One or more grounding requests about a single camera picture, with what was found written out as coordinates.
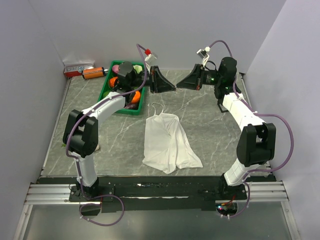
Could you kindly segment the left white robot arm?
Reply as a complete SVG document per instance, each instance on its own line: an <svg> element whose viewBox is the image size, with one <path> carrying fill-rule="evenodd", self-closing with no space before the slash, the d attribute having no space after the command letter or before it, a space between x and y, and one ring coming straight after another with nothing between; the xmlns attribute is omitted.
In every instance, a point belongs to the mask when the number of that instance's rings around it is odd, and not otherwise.
<svg viewBox="0 0 320 240"><path fill-rule="evenodd" d="M75 161L76 187L87 201L93 201L99 195L93 153L99 143L100 124L127 105L139 102L138 95L144 86L148 86L151 93L176 89L160 73L158 66L138 72L129 61L119 64L116 75L107 80L107 84L110 91L102 100L85 110L74 109L69 113L62 138L66 155Z"/></svg>

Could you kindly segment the white camisole garment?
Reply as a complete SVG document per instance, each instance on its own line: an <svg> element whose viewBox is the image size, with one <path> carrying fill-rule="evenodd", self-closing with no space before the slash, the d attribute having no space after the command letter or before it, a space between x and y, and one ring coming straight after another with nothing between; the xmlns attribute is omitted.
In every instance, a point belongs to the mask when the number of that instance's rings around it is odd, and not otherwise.
<svg viewBox="0 0 320 240"><path fill-rule="evenodd" d="M202 161L192 150L179 117L165 113L163 105L157 112L156 105L156 102L151 104L154 112L145 121L142 163L165 174L176 169L202 168Z"/></svg>

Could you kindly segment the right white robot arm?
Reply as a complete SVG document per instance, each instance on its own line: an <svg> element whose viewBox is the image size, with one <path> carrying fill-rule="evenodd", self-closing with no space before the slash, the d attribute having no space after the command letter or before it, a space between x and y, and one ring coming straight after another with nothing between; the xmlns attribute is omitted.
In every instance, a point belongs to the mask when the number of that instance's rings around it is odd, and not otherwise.
<svg viewBox="0 0 320 240"><path fill-rule="evenodd" d="M237 61L224 57L217 69L207 70L196 64L189 75L177 83L177 88L200 90L203 85L213 86L217 105L222 113L228 112L241 130L236 147L236 160L222 175L218 193L230 199L251 170L273 159L275 155L276 127L256 116L246 105L241 90L236 86Z"/></svg>

